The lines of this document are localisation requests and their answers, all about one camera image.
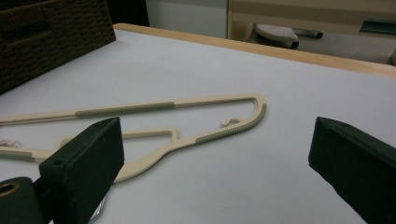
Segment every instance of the white table surface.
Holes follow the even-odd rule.
[[[255,128],[179,149],[114,185],[96,223],[364,223],[308,166],[315,119],[347,122],[396,147],[396,79],[116,34],[116,42],[1,95],[0,116],[238,92],[262,94],[268,108]],[[173,127],[183,138],[246,118],[252,108],[250,102],[188,107],[122,116],[121,125],[125,131]],[[52,149],[101,119],[5,126],[0,138]],[[168,141],[126,141],[127,161]],[[38,164],[0,160],[0,180],[16,176],[36,180]]]

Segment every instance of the wooden table edge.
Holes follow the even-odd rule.
[[[117,23],[113,25],[114,29],[129,31],[144,35],[155,35],[160,37],[172,38],[177,40],[189,41],[214,47],[222,47],[226,49],[236,49],[245,52],[276,57],[279,59],[291,60],[300,63],[312,63],[332,68],[339,68],[354,72],[378,75],[382,77],[396,78],[396,67],[382,63],[369,63],[358,60],[333,57],[328,55],[303,52],[293,49],[280,49],[258,44],[251,44],[230,39],[222,39],[218,37],[206,35],[194,35],[182,32],[132,25],[127,23]]]

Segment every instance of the woven basket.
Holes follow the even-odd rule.
[[[115,39],[106,0],[0,0],[0,94]]]

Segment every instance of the beige hanger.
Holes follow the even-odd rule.
[[[163,110],[170,108],[178,108],[183,106],[194,106],[194,105],[210,105],[220,104],[228,102],[240,102],[240,101],[253,101],[255,104],[252,115],[247,119],[229,119],[227,122],[222,123],[218,130],[209,131],[201,134],[197,134],[193,137],[179,139],[177,130],[175,129],[153,129],[153,130],[141,130],[129,133],[123,133],[122,138],[136,138],[143,136],[153,136],[160,134],[168,134],[171,137],[171,143],[162,146],[148,155],[129,163],[126,163],[121,168],[115,182],[119,182],[146,171],[149,167],[154,165],[162,156],[166,153],[173,151],[178,148],[188,147],[203,142],[212,141],[221,137],[225,137],[235,133],[241,133],[248,129],[253,128],[256,124],[262,120],[265,110],[266,103],[264,98],[258,93],[240,93],[234,95],[216,96],[216,97],[200,97],[184,100],[176,100],[174,102],[159,102],[142,105],[123,105],[110,108],[95,108],[79,111],[66,111],[56,113],[44,113],[34,115],[20,115],[13,117],[0,118],[1,125],[21,124],[21,123],[32,123],[42,121],[52,121],[60,119],[83,119],[92,117],[102,116],[116,116],[120,114],[131,114],[140,113],[147,111]],[[62,147],[65,143],[70,141],[72,137],[65,138],[60,142],[55,150]],[[31,149],[21,147],[0,147],[0,158],[10,160],[22,160],[22,161],[43,161],[52,155],[55,150],[42,150],[42,149]]]

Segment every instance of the metal ring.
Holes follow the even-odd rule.
[[[9,182],[0,186],[0,197],[6,196],[20,187],[19,182]]]
[[[99,203],[99,206],[96,208],[95,212],[93,213],[90,221],[88,222],[88,224],[92,224],[97,218],[99,218],[99,215],[101,214],[101,211],[103,209],[103,206],[105,204],[105,198],[106,196],[103,198],[103,200]]]

